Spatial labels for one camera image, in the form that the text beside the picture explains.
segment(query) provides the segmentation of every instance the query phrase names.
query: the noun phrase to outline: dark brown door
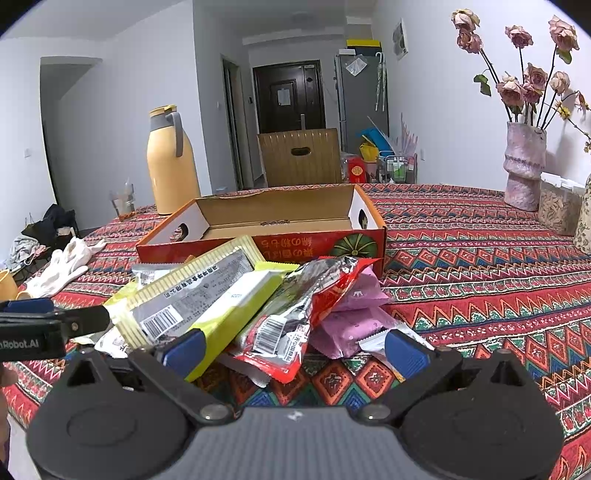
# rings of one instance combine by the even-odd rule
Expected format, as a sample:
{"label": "dark brown door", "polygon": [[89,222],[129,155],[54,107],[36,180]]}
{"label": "dark brown door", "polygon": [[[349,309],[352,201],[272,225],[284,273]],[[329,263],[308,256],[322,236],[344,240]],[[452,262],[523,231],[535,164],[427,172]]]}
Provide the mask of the dark brown door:
{"label": "dark brown door", "polygon": [[259,132],[325,128],[320,60],[253,69]]}

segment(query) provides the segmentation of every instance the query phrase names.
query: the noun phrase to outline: thermos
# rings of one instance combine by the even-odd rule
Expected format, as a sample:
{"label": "thermos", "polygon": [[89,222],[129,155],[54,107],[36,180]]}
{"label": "thermos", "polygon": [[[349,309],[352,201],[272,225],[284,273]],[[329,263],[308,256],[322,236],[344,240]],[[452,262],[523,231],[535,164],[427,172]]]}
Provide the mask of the thermos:
{"label": "thermos", "polygon": [[161,106],[150,112],[148,169],[156,209],[161,215],[174,213],[201,196],[193,148],[176,105]]}

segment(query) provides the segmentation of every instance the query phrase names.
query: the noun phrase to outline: pink ceramic vase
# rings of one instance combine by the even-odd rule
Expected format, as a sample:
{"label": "pink ceramic vase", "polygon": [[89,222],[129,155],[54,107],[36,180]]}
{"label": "pink ceramic vase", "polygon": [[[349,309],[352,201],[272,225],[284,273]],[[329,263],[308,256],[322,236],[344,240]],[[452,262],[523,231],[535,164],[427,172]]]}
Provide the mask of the pink ceramic vase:
{"label": "pink ceramic vase", "polygon": [[505,203],[535,212],[540,202],[540,176],[546,165],[546,132],[526,124],[507,122],[503,168],[509,172]]}

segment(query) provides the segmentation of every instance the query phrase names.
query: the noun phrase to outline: floral vase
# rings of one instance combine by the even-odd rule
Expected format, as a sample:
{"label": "floral vase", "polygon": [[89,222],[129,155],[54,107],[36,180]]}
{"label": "floral vase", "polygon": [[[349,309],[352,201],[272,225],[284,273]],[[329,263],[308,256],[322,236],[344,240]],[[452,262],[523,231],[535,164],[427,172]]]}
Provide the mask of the floral vase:
{"label": "floral vase", "polygon": [[582,252],[591,255],[591,175],[587,178],[587,185],[585,185],[583,204],[573,244]]}
{"label": "floral vase", "polygon": [[505,203],[535,212],[540,202],[540,176],[546,165],[546,132],[541,128],[507,122],[507,149],[503,168],[509,172]]}

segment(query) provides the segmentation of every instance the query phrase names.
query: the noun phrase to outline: wall picture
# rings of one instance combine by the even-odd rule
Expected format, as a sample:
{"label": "wall picture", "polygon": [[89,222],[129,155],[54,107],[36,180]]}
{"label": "wall picture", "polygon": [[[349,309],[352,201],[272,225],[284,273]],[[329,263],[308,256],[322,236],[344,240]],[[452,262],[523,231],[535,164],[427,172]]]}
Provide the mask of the wall picture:
{"label": "wall picture", "polygon": [[392,40],[394,41],[394,53],[396,54],[396,58],[400,60],[408,53],[406,30],[402,20],[396,26],[396,28],[394,28]]}

